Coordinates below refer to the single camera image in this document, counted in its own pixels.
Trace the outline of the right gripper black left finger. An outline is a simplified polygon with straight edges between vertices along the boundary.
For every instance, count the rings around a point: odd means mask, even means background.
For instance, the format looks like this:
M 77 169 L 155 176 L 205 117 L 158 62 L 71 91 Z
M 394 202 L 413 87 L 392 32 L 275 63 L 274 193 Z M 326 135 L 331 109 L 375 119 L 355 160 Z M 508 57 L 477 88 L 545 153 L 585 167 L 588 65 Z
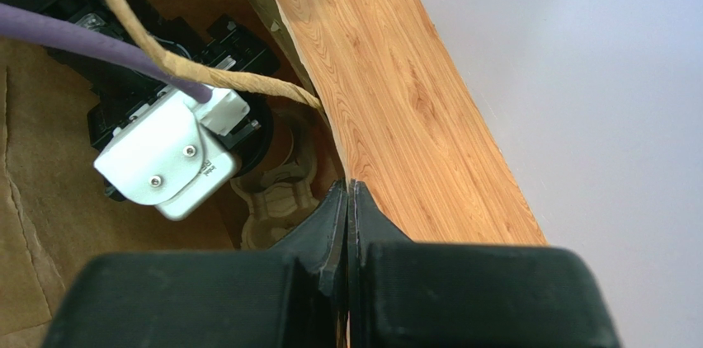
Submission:
M 344 347 L 347 187 L 265 250 L 122 252 L 89 261 L 45 347 Z

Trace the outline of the brown paper bag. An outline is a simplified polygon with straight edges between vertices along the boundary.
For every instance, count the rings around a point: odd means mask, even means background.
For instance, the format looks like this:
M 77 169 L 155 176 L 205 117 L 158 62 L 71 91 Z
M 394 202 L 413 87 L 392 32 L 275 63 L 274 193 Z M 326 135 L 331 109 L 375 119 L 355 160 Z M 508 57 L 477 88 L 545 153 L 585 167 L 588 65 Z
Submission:
M 149 1 L 204 37 L 216 18 L 230 15 L 274 49 L 281 61 L 275 77 L 300 84 L 247 0 Z M 2 73 L 1 347 L 39 347 L 65 290 L 94 256 L 240 248 L 248 209 L 229 183 L 181 222 L 110 200 L 87 138 L 86 114 L 97 104 L 91 84 L 41 47 L 1 38 Z M 322 200 L 343 170 L 328 125 L 310 117 L 318 157 L 311 189 Z

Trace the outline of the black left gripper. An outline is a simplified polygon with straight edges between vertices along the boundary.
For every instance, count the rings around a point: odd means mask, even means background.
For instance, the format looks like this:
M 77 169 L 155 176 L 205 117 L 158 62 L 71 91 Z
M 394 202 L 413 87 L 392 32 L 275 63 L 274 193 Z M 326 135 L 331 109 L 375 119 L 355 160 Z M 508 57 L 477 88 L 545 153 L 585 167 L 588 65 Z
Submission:
M 166 87 L 194 99 L 189 87 L 169 78 L 141 53 L 105 0 L 1 0 L 1 4 L 15 14 L 20 32 L 31 33 L 52 59 L 92 84 L 100 101 L 87 118 L 91 145 L 99 154 L 114 129 L 133 122 L 134 113 L 152 105 Z M 233 155 L 239 125 L 219 140 Z M 126 200 L 104 180 L 108 196 Z

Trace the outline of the black plastic cup lid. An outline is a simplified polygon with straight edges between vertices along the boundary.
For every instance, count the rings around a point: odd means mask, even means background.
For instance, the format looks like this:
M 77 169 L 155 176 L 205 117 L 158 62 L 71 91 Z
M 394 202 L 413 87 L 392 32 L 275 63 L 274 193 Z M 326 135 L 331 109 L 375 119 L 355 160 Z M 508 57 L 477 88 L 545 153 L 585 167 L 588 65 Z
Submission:
M 249 92 L 240 95 L 250 106 L 250 111 L 235 135 L 233 152 L 241 162 L 236 177 L 251 172 L 263 161 L 271 146 L 274 126 L 273 114 L 263 95 Z

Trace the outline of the grey pulp cup carrier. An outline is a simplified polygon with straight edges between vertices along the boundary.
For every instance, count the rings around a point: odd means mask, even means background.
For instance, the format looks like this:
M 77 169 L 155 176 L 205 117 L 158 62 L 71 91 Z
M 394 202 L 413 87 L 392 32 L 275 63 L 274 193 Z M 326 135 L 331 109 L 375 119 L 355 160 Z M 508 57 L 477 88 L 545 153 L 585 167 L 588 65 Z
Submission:
M 252 171 L 230 181 L 248 208 L 243 250 L 273 246 L 318 207 L 312 190 L 318 172 L 313 122 L 304 111 L 275 110 L 268 154 Z

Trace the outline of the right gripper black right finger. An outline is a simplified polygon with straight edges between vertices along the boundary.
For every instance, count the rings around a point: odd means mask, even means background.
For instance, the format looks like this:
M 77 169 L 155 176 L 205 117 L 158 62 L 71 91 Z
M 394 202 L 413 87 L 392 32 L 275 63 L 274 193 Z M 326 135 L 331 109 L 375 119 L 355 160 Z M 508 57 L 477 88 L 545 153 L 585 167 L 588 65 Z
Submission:
M 348 189 L 353 347 L 618 347 L 596 278 L 559 247 L 415 242 Z

